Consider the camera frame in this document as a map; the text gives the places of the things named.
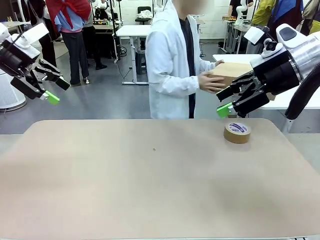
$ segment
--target blue jacket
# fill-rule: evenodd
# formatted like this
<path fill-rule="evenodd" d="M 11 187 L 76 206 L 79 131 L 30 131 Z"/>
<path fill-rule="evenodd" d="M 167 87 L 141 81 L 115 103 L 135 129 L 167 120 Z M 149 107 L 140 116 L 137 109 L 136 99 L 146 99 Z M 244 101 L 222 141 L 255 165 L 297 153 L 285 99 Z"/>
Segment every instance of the blue jacket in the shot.
<path fill-rule="evenodd" d="M 296 6 L 296 4 L 297 4 L 296 0 L 279 0 L 278 9 L 275 14 L 275 18 L 273 22 L 276 22 L 280 17 L 282 17 L 291 9 L 293 9 Z M 300 2 L 300 10 L 301 12 L 304 10 L 303 1 Z"/>

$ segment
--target person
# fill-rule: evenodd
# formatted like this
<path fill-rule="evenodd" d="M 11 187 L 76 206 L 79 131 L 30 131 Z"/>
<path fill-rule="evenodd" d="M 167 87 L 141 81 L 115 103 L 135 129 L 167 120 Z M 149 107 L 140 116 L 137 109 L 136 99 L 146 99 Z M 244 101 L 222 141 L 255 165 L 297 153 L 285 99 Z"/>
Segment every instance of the person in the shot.
<path fill-rule="evenodd" d="M 79 86 L 80 73 L 79 63 L 83 82 L 89 84 L 88 60 L 85 43 L 82 36 L 82 29 L 89 19 L 91 6 L 87 0 L 46 0 L 51 20 L 55 28 L 62 34 L 63 41 L 70 55 L 70 70 L 72 86 Z"/>
<path fill-rule="evenodd" d="M 310 30 L 313 27 L 314 18 L 319 10 L 319 7 L 320 0 L 310 0 L 304 7 L 302 14 L 303 24 L 300 31 L 302 34 L 306 36 L 310 34 Z"/>
<path fill-rule="evenodd" d="M 245 4 L 247 8 L 250 8 L 254 4 L 254 0 L 246 0 Z M 241 0 L 231 0 L 230 5 L 229 5 L 229 11 L 228 15 L 237 18 L 238 17 L 238 12 L 237 12 L 237 7 L 241 6 Z M 243 11 L 243 18 L 247 18 L 248 14 L 248 9 L 246 11 Z"/>
<path fill-rule="evenodd" d="M 221 91 L 222 77 L 210 77 L 223 61 L 209 62 L 200 56 L 197 22 L 206 0 L 168 0 L 153 19 L 146 39 L 149 104 L 153 119 L 192 119 L 198 89 Z"/>
<path fill-rule="evenodd" d="M 94 3 L 96 0 L 88 0 L 88 1 L 89 3 Z M 96 29 L 94 27 L 94 16 L 92 11 L 90 12 L 88 21 L 85 22 L 85 25 L 83 27 L 82 36 L 83 36 L 87 57 L 93 55 L 93 58 L 95 61 L 95 69 L 101 70 L 101 69 L 107 68 L 106 65 L 103 65 L 101 63 L 101 58 L 99 56 Z"/>
<path fill-rule="evenodd" d="M 26 0 L 21 1 L 23 15 L 27 22 L 32 26 L 44 23 L 49 33 L 39 39 L 42 47 L 43 59 L 53 66 L 57 67 L 54 41 L 60 36 L 56 33 L 50 20 L 49 12 L 44 0 Z"/>
<path fill-rule="evenodd" d="M 95 9 L 95 16 L 97 19 L 100 20 L 105 20 L 108 19 L 108 14 L 107 14 L 107 8 L 108 8 L 108 3 L 106 0 L 97 0 L 95 1 L 95 4 L 93 6 L 93 9 Z"/>
<path fill-rule="evenodd" d="M 288 24 L 295 29 L 302 20 L 302 10 L 302 0 L 261 0 L 251 25 L 254 27 L 268 26 L 270 35 L 277 40 L 277 27 L 281 24 Z M 254 46 L 248 42 L 246 54 L 259 54 L 262 49 L 262 43 Z"/>
<path fill-rule="evenodd" d="M 313 34 L 319 31 L 320 31 L 320 5 L 318 5 L 318 9 L 313 17 L 309 34 Z"/>

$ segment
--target white cylinder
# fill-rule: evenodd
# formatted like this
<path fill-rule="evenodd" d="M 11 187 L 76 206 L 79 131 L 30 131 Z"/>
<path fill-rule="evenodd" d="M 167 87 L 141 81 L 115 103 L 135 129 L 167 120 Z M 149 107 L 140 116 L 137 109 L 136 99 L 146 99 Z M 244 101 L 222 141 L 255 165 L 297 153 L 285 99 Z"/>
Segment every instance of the white cylinder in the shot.
<path fill-rule="evenodd" d="M 12 79 L 0 69 L 0 110 L 14 108 L 26 101 L 25 95 L 10 84 Z"/>

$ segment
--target shoe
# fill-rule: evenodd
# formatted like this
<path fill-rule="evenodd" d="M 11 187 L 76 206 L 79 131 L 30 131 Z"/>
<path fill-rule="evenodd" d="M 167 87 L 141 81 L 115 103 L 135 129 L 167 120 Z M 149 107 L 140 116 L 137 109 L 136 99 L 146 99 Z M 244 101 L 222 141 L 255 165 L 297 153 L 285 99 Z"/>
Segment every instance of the shoe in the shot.
<path fill-rule="evenodd" d="M 90 84 L 90 81 L 89 81 L 89 79 L 88 79 L 87 77 L 83 78 L 83 82 L 84 82 L 85 84 Z"/>
<path fill-rule="evenodd" d="M 95 70 L 106 69 L 107 67 L 108 67 L 108 66 L 101 64 L 101 65 L 99 65 L 99 66 L 96 66 L 96 67 L 95 67 Z"/>
<path fill-rule="evenodd" d="M 79 87 L 79 86 L 81 86 L 81 82 L 76 83 L 76 84 L 70 83 L 70 86 L 71 87 Z"/>

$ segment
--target gray floor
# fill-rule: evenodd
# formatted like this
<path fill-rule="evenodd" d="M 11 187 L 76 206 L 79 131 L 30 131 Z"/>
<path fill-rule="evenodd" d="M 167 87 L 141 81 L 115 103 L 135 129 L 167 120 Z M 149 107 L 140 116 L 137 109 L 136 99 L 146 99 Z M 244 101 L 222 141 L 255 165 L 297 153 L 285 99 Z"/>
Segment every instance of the gray floor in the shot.
<path fill-rule="evenodd" d="M 212 60 L 212 54 L 222 54 L 213 43 L 203 45 L 205 60 Z M 123 57 L 118 66 L 110 59 L 102 59 L 107 69 L 96 71 L 91 63 L 90 79 L 92 84 L 73 87 L 64 92 L 50 82 L 46 88 L 60 97 L 60 105 L 53 106 L 39 99 L 28 100 L 22 109 L 0 113 L 0 134 L 24 133 L 33 123 L 41 120 L 64 119 L 149 119 L 148 86 L 122 85 L 122 75 L 126 75 L 131 65 L 131 54 Z M 70 80 L 69 55 L 58 58 L 57 65 L 67 81 Z M 126 77 L 133 79 L 132 71 Z M 141 75 L 139 81 L 146 81 L 147 76 Z M 197 93 L 197 119 L 218 119 L 216 107 L 218 99 L 211 94 L 199 91 Z M 274 110 L 257 110 L 250 114 L 253 118 L 272 120 L 278 128 L 285 122 L 283 113 Z M 320 133 L 320 110 L 305 110 L 294 123 L 292 133 Z"/>

